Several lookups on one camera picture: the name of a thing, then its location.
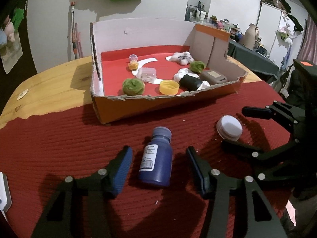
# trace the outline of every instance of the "clear plastic container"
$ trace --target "clear plastic container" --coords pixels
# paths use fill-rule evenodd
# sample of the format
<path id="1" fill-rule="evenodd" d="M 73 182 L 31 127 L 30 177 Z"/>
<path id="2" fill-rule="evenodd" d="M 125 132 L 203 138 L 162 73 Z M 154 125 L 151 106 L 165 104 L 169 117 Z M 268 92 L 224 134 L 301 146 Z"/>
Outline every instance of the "clear plastic container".
<path id="1" fill-rule="evenodd" d="M 140 68 L 137 72 L 137 78 L 148 83 L 153 83 L 156 80 L 156 69 Z"/>

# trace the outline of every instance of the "black fabric roll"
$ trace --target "black fabric roll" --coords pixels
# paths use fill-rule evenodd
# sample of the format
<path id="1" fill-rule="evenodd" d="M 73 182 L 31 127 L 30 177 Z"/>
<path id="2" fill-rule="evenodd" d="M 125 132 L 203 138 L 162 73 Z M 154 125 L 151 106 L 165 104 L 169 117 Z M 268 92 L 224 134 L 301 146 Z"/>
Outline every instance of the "black fabric roll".
<path id="1" fill-rule="evenodd" d="M 202 80 L 188 74 L 180 79 L 180 86 L 185 87 L 189 92 L 197 90 L 202 84 Z"/>

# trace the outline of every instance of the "blue bottle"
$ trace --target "blue bottle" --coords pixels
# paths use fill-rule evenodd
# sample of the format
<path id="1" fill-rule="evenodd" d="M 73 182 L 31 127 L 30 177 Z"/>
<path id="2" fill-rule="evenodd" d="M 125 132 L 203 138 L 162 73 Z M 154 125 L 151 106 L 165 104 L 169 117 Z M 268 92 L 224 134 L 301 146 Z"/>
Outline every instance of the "blue bottle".
<path id="1" fill-rule="evenodd" d="M 139 170 L 142 182 L 162 187 L 170 185 L 173 156 L 171 139 L 172 133 L 168 128 L 154 128 L 152 140 L 144 149 Z"/>

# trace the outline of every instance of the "blue gripper pad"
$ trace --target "blue gripper pad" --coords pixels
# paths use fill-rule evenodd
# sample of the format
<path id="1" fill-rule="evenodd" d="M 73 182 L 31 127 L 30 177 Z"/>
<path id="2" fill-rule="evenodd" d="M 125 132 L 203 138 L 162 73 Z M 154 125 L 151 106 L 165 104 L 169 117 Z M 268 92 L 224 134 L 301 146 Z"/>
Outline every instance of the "blue gripper pad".
<path id="1" fill-rule="evenodd" d="M 132 156 L 131 147 L 124 146 L 117 157 L 111 160 L 106 167 L 109 178 L 106 192 L 111 193 L 114 197 L 122 192 L 132 162 Z"/>
<path id="2" fill-rule="evenodd" d="M 194 185 L 203 199 L 206 199 L 212 189 L 209 173 L 212 170 L 209 163 L 197 155 L 194 147 L 186 149 L 187 159 L 191 167 Z"/>

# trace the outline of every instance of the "yellow bottle cap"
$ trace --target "yellow bottle cap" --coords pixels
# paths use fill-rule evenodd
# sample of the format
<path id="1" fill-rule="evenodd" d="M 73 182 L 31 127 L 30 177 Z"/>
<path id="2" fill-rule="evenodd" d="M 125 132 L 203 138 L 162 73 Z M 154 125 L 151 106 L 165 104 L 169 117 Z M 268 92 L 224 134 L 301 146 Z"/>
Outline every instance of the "yellow bottle cap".
<path id="1" fill-rule="evenodd" d="M 180 85 L 175 81 L 161 81 L 159 84 L 159 91 L 163 95 L 176 95 Z"/>

